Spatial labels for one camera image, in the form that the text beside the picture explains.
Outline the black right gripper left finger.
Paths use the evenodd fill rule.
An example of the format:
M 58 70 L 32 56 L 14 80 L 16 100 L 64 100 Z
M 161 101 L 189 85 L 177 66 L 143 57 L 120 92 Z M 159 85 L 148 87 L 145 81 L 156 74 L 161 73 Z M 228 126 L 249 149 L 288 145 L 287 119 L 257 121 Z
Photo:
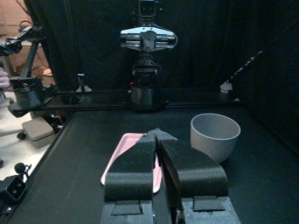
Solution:
M 155 146 L 149 131 L 109 166 L 100 224 L 155 224 Z

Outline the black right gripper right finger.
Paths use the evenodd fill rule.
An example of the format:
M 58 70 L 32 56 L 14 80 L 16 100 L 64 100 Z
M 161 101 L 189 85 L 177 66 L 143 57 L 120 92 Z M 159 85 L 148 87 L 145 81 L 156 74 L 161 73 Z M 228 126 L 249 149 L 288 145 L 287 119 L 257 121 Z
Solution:
M 171 134 L 155 131 L 172 224 L 241 224 L 221 166 Z

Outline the person's hand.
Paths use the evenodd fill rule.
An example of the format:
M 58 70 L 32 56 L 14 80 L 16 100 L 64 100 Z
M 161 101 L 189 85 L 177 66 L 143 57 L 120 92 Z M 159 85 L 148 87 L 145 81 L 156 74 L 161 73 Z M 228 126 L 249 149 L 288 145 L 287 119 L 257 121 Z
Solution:
M 0 67 L 0 89 L 6 90 L 9 85 L 10 85 L 10 83 L 9 83 L 8 73 Z

